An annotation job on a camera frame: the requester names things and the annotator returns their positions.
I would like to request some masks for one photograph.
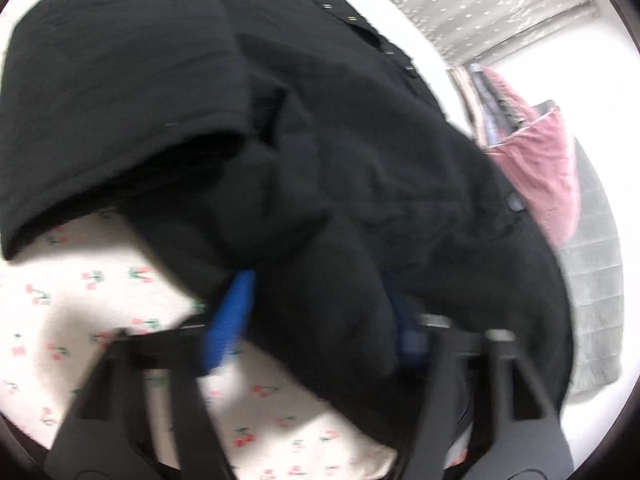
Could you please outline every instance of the white wall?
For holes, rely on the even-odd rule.
[[[576,465],[604,437],[640,374],[640,54],[608,0],[600,18],[539,41],[493,65],[530,104],[555,100],[609,197],[625,276],[623,375],[562,426]]]

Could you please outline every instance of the metal snap button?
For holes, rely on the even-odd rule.
[[[424,326],[433,326],[438,328],[451,328],[451,320],[446,316],[438,316],[436,314],[420,314],[420,323]]]
[[[527,208],[523,198],[516,191],[512,191],[507,195],[507,205],[515,213],[524,211]]]
[[[491,341],[516,341],[516,335],[511,330],[492,328],[487,330],[484,335]]]

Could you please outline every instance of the cherry pattern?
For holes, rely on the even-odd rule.
[[[82,279],[87,282],[87,290],[95,290],[98,288],[98,283],[104,281],[104,275],[101,270],[91,270],[90,272],[83,272]]]
[[[43,408],[40,412],[40,422],[45,426],[55,426],[58,422],[52,417],[51,408]]]
[[[45,235],[45,239],[49,245],[66,244],[69,241],[69,237],[65,234],[65,228],[62,225],[54,227]]]
[[[280,386],[262,386],[261,384],[254,384],[251,387],[251,391],[263,399],[279,393],[281,389]]]
[[[338,438],[340,434],[338,434],[335,430],[322,430],[322,434],[320,435],[321,442],[330,442]]]
[[[324,466],[324,474],[325,476],[333,476],[338,469],[340,469],[339,465],[326,465]]]
[[[303,449],[306,449],[305,441],[303,438],[294,439],[291,443],[291,446],[293,447],[294,453],[300,453]]]
[[[295,422],[295,420],[296,420],[295,415],[287,415],[287,416],[283,416],[282,418],[277,418],[276,423],[281,428],[288,428],[290,423]]]
[[[264,472],[260,475],[260,480],[276,480],[277,476],[273,469],[265,469]]]
[[[4,387],[6,388],[9,395],[15,395],[19,391],[18,385],[16,383],[12,383],[11,381],[4,379],[2,381],[2,384],[4,384]]]
[[[89,334],[89,342],[92,345],[101,346],[104,349],[109,347],[111,334],[109,332],[92,332]]]
[[[160,320],[156,318],[140,319],[137,317],[131,320],[131,325],[131,329],[136,335],[149,334],[162,328]]]
[[[48,292],[34,288],[31,284],[25,285],[24,290],[27,294],[31,294],[31,303],[34,305],[48,305],[51,301],[51,296]]]
[[[65,346],[57,346],[53,343],[47,344],[47,350],[54,361],[61,361],[63,357],[69,357],[69,350]]]
[[[204,398],[205,404],[217,404],[224,400],[222,390],[209,390],[207,396]]]
[[[11,348],[14,357],[27,355],[27,347],[22,344],[22,334],[14,334],[14,346]]]
[[[152,271],[151,267],[129,267],[129,277],[142,283],[153,283]]]
[[[251,433],[251,428],[236,429],[236,447],[244,447],[245,444],[255,442],[255,434]]]
[[[295,465],[291,469],[289,469],[287,474],[289,476],[303,476],[306,475],[306,472],[302,471],[302,468],[299,465]]]

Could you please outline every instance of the pink fabric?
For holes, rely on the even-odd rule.
[[[527,120],[527,126],[485,152],[527,200],[549,244],[559,248],[573,236],[580,219],[574,140],[558,106],[539,117],[500,76],[489,69],[485,73]]]

